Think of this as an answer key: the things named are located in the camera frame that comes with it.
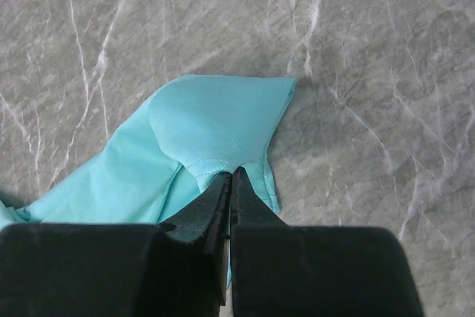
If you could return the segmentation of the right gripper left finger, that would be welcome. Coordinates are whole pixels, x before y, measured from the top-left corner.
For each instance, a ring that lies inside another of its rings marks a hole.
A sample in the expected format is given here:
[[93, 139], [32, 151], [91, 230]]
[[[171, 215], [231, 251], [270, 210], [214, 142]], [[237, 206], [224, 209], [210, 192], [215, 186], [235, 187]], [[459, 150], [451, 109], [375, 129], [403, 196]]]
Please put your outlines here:
[[159, 224], [17, 223], [1, 231], [3, 316], [217, 316], [232, 177]]

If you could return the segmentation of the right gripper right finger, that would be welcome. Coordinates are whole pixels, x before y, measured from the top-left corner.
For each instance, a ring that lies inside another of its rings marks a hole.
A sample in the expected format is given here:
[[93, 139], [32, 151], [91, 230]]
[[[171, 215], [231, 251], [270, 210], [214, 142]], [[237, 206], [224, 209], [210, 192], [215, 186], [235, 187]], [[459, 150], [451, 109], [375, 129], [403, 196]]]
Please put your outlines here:
[[401, 244], [380, 227], [290, 226], [238, 169], [231, 193], [236, 316], [422, 316]]

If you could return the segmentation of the teal t shirt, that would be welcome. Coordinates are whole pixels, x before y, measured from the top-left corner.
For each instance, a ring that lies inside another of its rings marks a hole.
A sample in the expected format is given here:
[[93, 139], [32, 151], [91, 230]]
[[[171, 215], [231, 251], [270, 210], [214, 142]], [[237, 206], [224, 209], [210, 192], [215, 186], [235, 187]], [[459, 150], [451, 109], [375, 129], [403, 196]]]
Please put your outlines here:
[[278, 212], [267, 150], [295, 92], [293, 78], [185, 75], [154, 92], [95, 157], [38, 200], [1, 205], [16, 223], [158, 224], [204, 192], [221, 172], [248, 171]]

